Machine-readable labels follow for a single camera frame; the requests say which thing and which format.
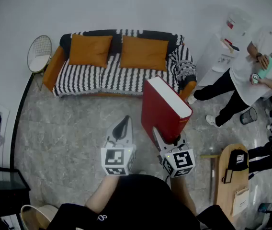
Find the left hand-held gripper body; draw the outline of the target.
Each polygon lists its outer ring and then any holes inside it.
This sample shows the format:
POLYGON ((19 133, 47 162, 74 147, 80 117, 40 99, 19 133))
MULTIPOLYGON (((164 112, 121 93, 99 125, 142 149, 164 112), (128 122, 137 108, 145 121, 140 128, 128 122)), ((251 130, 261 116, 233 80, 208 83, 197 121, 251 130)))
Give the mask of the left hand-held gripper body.
POLYGON ((136 159, 134 144, 107 141, 101 148, 102 168, 109 176, 128 176, 136 159))

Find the person's left forearm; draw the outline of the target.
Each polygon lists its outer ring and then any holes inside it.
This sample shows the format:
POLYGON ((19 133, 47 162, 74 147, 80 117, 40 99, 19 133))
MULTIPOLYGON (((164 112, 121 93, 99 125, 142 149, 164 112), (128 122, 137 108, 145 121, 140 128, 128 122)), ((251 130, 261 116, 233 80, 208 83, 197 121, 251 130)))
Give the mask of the person's left forearm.
POLYGON ((85 203, 85 207, 97 214, 101 213, 116 190, 119 178, 119 176, 114 175, 105 176, 96 191, 85 203))

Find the black bag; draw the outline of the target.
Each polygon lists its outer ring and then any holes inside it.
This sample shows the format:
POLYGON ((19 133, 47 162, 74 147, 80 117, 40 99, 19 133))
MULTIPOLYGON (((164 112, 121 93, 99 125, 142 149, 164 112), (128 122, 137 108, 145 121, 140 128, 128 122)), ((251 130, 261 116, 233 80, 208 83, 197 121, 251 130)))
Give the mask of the black bag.
POLYGON ((248 153, 241 149, 231 151, 228 169, 232 171, 243 171, 248 168, 248 153))

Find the thick red book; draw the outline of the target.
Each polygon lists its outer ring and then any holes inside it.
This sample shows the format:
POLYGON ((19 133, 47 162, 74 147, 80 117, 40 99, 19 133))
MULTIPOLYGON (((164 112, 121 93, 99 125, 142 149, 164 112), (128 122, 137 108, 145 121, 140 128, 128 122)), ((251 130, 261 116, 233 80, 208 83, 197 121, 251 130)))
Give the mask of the thick red book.
POLYGON ((166 144, 177 145, 192 114, 191 107, 160 76, 144 82, 141 124, 155 145, 153 128, 166 144))

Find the person's right forearm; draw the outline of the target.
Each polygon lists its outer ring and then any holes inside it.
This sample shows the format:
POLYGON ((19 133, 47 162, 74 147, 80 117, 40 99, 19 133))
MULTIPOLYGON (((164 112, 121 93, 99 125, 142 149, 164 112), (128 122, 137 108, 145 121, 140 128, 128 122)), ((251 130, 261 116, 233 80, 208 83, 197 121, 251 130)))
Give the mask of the person's right forearm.
POLYGON ((196 206, 192 200, 183 176, 170 179, 171 191, 176 198, 184 204, 195 216, 197 216, 196 206))

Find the black mesh waste bin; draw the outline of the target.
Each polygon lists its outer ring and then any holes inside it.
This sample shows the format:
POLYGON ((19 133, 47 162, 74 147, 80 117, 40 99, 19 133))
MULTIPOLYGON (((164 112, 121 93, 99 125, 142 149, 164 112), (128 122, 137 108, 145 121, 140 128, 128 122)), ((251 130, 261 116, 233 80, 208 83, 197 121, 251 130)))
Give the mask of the black mesh waste bin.
POLYGON ((253 107, 250 107, 247 111, 240 115, 240 122, 243 125, 257 121, 258 115, 253 107))

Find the orange cushion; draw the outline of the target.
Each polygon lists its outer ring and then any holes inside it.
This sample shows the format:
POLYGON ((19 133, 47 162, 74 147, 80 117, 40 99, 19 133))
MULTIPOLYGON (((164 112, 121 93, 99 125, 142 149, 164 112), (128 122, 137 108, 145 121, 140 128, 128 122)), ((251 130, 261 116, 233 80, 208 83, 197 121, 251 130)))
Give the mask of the orange cushion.
POLYGON ((83 36, 74 34, 71 40, 69 64, 107 68, 112 36, 83 36))
POLYGON ((168 41, 123 36, 120 67, 166 71, 168 41))

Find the black glass side table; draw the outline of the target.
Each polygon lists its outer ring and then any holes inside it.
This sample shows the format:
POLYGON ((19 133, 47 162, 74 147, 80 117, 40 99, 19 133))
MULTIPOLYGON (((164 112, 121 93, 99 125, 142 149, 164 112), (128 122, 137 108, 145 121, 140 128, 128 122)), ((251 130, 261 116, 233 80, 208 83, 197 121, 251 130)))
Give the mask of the black glass side table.
POLYGON ((0 168, 0 217, 18 215, 30 204, 30 190, 19 170, 0 168))

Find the white cabinet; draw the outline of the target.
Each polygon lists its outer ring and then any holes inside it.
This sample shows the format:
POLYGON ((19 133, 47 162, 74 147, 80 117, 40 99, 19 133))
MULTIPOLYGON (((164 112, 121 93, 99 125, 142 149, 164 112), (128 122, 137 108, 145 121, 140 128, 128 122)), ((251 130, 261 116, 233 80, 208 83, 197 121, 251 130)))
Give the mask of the white cabinet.
POLYGON ((213 84, 240 54, 241 42, 252 24, 252 17, 240 8, 232 8, 219 32, 213 34, 196 64, 197 85, 213 84))

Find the teal water bottle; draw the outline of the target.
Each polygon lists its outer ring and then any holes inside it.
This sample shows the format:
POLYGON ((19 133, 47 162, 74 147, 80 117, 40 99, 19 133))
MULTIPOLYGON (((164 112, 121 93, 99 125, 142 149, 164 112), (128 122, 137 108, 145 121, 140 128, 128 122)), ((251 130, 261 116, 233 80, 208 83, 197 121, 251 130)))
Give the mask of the teal water bottle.
POLYGON ((264 79, 266 77, 266 75, 270 72, 270 70, 272 69, 272 53, 269 54, 269 56, 262 56, 262 62, 265 64, 266 68, 261 68, 258 71, 258 76, 261 79, 264 79))

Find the white paper bag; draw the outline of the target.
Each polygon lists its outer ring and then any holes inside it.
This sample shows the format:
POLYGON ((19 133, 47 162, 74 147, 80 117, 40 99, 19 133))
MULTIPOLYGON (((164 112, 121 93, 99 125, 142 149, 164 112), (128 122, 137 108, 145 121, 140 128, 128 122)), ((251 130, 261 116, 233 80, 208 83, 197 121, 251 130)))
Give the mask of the white paper bag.
POLYGON ((233 201, 232 216, 236 216, 248 207, 249 204, 249 189, 244 188, 236 191, 233 201))

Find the white round stool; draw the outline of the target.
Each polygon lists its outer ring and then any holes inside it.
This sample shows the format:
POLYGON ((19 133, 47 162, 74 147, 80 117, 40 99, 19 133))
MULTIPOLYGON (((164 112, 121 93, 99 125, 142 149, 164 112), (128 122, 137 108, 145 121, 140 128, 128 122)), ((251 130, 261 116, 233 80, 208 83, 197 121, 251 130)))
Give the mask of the white round stool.
POLYGON ((52 205, 24 205, 21 208, 21 219, 26 230, 46 230, 57 212, 58 209, 52 205))

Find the round wooden side table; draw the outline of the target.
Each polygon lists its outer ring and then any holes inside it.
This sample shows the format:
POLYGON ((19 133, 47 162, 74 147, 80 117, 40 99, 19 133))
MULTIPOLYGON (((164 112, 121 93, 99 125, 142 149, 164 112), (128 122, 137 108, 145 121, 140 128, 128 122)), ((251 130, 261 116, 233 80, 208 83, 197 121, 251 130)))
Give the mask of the round wooden side table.
POLYGON ((243 144, 237 143, 226 146, 220 155, 200 156, 201 159, 209 159, 211 161, 211 167, 215 172, 214 177, 212 178, 215 182, 214 203, 221 207, 231 223, 234 223, 238 219, 238 215, 232 215, 235 193, 239 190, 247 189, 249 186, 248 169, 240 172, 233 172, 230 183, 224 184, 222 182, 230 159, 230 153, 234 150, 248 151, 243 144))

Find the person's black shirt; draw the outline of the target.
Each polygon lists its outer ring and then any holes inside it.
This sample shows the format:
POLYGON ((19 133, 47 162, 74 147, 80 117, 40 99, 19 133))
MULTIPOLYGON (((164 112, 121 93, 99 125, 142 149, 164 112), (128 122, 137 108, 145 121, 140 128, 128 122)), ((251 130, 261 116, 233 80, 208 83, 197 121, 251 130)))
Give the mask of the person's black shirt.
POLYGON ((46 230, 235 230, 221 207, 195 216, 171 191, 171 185, 147 174, 119 176, 108 204, 99 214, 62 204, 46 230))

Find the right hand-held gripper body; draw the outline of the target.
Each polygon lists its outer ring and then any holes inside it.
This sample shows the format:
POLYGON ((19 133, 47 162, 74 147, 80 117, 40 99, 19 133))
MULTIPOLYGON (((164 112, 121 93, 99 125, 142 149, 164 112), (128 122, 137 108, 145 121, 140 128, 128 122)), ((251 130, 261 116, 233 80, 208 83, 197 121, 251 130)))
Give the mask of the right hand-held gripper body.
POLYGON ((193 149, 186 143, 162 150, 160 157, 161 165, 170 178, 185 176, 195 167, 193 149))

